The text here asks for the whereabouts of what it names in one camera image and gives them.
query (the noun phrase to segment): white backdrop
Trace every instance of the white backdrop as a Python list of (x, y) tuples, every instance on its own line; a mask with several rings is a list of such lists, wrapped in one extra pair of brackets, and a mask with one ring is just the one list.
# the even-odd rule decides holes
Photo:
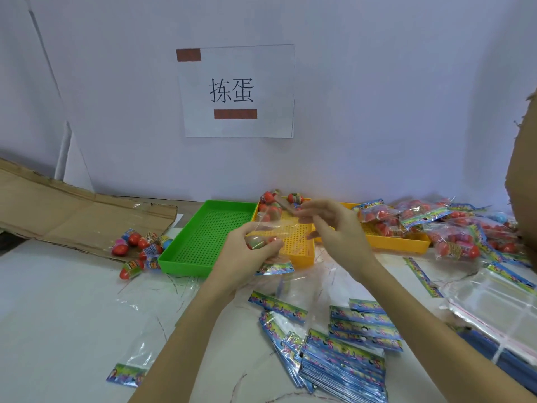
[(0, 0), (0, 157), (53, 176), (65, 120), (24, 0)]
[[(98, 192), (507, 204), (537, 0), (32, 0)], [(294, 137), (184, 136), (176, 48), (296, 46)]]

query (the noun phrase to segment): red rectangle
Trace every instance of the red rectangle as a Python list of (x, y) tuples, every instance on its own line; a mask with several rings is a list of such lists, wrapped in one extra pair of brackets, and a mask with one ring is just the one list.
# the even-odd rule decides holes
[(214, 109), (215, 119), (257, 119), (257, 109)]
[(201, 49), (176, 49), (178, 62), (197, 62), (201, 60)]

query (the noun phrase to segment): green plastic basket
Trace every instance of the green plastic basket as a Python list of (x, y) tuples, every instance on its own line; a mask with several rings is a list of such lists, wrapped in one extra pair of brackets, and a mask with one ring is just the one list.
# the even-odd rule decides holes
[(158, 258), (164, 273), (207, 277), (227, 234), (249, 222), (257, 203), (206, 201)]

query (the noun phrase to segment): piece of white paper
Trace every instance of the piece of white paper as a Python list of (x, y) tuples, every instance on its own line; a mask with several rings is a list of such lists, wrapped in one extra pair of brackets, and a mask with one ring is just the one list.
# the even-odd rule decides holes
[[(294, 45), (200, 51), (201, 60), (177, 62), (187, 137), (292, 138)], [(257, 110), (257, 118), (216, 119), (215, 109)]]

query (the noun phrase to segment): cardboard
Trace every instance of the cardboard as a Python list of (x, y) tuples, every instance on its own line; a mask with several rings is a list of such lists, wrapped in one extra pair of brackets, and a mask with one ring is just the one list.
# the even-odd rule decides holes
[(530, 95), (528, 110), (514, 142), (505, 188), (513, 213), (537, 272), (537, 98)]
[(161, 235), (176, 214), (174, 205), (95, 194), (0, 158), (0, 229), (17, 236), (126, 261), (138, 250), (125, 257), (110, 253), (123, 232)]

